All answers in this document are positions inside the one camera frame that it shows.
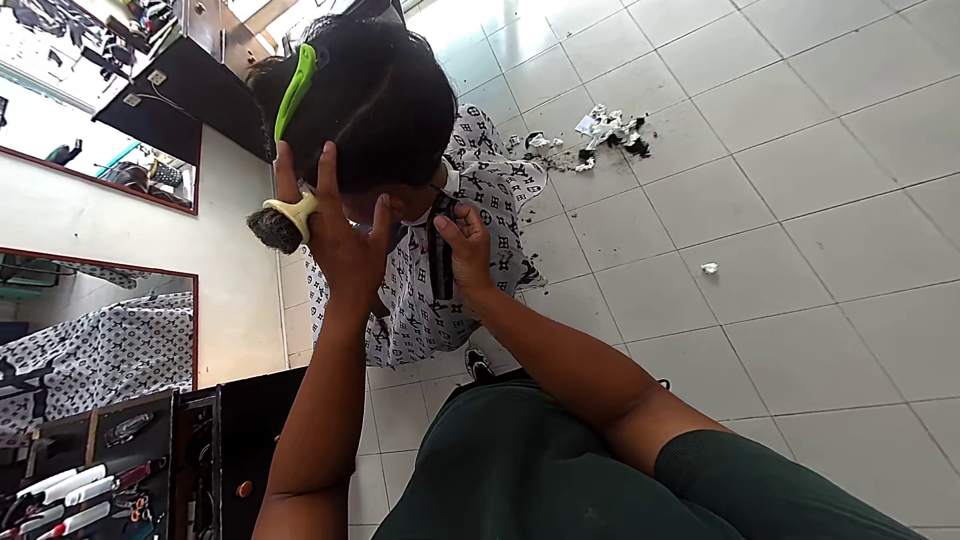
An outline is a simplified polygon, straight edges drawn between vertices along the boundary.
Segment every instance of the black sneaker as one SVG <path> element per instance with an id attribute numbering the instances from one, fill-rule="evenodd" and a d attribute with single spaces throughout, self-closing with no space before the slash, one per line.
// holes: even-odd
<path id="1" fill-rule="evenodd" d="M 465 362 L 467 364 L 467 373 L 477 382 L 490 382 L 496 377 L 496 375 L 493 374 L 493 369 L 491 369 L 490 364 L 487 362 L 487 357 L 476 347 L 467 348 Z"/>

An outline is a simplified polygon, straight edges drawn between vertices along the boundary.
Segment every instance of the power socket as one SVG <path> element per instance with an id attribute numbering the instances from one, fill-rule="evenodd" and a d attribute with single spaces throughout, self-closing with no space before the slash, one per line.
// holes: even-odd
<path id="1" fill-rule="evenodd" d="M 150 77 L 147 77 L 147 80 L 159 86 L 167 80 L 167 76 L 159 69 L 155 69 L 154 72 L 150 74 Z"/>

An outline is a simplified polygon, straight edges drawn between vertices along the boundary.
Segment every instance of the barber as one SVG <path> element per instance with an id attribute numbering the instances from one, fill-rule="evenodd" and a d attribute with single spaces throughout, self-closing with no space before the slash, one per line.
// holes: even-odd
<path id="1" fill-rule="evenodd" d="M 274 452 L 254 538 L 346 538 L 364 409 L 364 329 L 383 279 L 388 201 L 372 233 L 340 206 L 336 148 L 319 162 L 310 251 L 324 325 Z M 279 189 L 296 178 L 276 165 Z M 451 398 L 423 437 L 377 539 L 920 539 L 830 481 L 727 430 L 613 347 L 497 289 L 474 209 L 436 225 L 458 294 L 532 380 Z"/>

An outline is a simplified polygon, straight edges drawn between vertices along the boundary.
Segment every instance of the white tiled floor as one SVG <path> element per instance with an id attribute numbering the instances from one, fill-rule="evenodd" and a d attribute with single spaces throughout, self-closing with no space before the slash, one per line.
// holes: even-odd
<path id="1" fill-rule="evenodd" d="M 651 158 L 602 149 L 524 211 L 551 281 L 529 306 L 929 538 L 960 538 L 960 1 L 430 0 L 408 17 L 504 137 L 571 149 L 596 103 L 649 113 Z M 488 333 L 472 341 L 516 365 Z M 369 378 L 355 538 L 468 380 L 461 353 Z"/>

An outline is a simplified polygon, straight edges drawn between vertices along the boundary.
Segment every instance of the sneaker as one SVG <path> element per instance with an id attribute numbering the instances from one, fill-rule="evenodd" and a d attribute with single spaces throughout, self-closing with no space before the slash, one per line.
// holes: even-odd
<path id="1" fill-rule="evenodd" d="M 493 374 L 493 369 L 491 369 L 490 364 L 487 362 L 487 357 L 476 347 L 467 348 L 465 362 L 467 364 L 467 373 L 477 382 L 488 382 L 496 377 L 496 375 Z"/>

